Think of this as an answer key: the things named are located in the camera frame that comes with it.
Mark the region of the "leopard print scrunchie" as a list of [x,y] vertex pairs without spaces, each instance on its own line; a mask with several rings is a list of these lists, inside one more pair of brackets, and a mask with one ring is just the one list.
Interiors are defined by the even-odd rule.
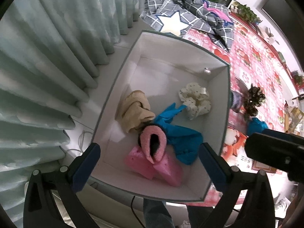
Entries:
[[265,94],[262,89],[251,84],[243,102],[245,120],[249,121],[252,117],[256,117],[258,115],[257,107],[260,107],[264,102]]

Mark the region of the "pink fuzzy sock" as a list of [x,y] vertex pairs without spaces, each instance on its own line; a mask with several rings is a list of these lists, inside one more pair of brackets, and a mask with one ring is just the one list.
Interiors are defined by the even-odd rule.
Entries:
[[138,145],[142,148],[148,161],[156,164],[160,162],[164,156],[167,137],[160,126],[154,124],[147,125],[138,136]]

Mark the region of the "pink strawberry tablecloth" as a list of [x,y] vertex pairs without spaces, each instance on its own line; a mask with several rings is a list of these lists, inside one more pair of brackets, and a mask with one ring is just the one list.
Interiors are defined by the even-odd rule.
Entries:
[[[284,104],[290,80],[283,68],[278,54],[272,46],[257,35],[248,23],[231,14],[234,21],[234,41],[230,52],[216,46],[204,33],[191,29],[185,39],[204,47],[230,64],[231,89],[245,95],[251,84],[258,86],[265,94],[265,102],[258,107],[257,118],[264,121],[270,129],[284,131]],[[248,122],[244,118],[245,110],[239,113],[230,111],[228,126],[246,135]]]

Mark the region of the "dark striped fuzzy sock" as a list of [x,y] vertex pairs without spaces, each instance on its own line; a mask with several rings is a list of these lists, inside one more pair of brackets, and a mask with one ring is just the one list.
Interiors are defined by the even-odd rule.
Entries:
[[241,106],[243,105],[243,96],[237,91],[230,91],[230,109],[235,113],[239,113]]

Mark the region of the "pink sponge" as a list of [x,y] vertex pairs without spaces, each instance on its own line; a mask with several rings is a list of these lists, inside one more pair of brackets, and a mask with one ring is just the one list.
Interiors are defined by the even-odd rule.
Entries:
[[151,163],[139,146],[133,147],[125,157],[124,163],[134,172],[152,180],[157,174],[171,186],[178,187],[182,182],[183,169],[175,158],[165,153],[158,163]]

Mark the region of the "blue cloth garment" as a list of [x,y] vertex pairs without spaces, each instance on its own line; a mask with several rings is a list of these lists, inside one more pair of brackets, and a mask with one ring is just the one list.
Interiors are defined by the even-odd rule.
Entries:
[[176,159],[185,165],[192,165],[198,157],[203,135],[193,129],[172,125],[173,118],[186,108],[176,107],[175,103],[168,106],[154,119],[153,123],[160,126],[166,134],[167,144],[173,147]]

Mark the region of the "grey plaid star blanket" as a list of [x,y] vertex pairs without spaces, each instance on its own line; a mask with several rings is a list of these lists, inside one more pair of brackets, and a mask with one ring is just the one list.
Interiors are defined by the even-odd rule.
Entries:
[[225,5],[208,0],[146,0],[140,17],[155,31],[183,36],[196,29],[221,49],[232,48],[234,24]]

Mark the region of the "white dotted scrunchie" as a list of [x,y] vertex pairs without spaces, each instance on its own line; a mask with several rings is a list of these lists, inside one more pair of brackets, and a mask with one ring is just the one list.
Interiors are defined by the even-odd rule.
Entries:
[[196,82],[188,83],[178,91],[178,96],[186,106],[188,118],[193,120],[198,116],[208,114],[211,110],[210,95],[205,87]]

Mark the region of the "printed cardboard box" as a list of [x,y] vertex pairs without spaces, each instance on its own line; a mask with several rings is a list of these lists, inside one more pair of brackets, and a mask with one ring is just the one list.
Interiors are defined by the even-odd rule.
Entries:
[[228,126],[221,157],[229,166],[236,166],[243,172],[255,173],[264,170],[267,173],[277,173],[277,169],[249,158],[245,152],[247,136]]

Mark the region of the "beige sock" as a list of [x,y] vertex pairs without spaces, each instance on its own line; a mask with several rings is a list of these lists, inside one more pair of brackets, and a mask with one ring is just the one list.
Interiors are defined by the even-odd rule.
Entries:
[[117,121],[126,133],[137,131],[155,118],[148,99],[141,90],[131,92],[118,109]]

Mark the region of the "green curtain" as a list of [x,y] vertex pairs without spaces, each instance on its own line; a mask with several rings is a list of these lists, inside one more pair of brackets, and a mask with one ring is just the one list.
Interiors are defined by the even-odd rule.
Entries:
[[78,103],[144,1],[2,0],[1,206],[15,227],[32,171],[58,168]]

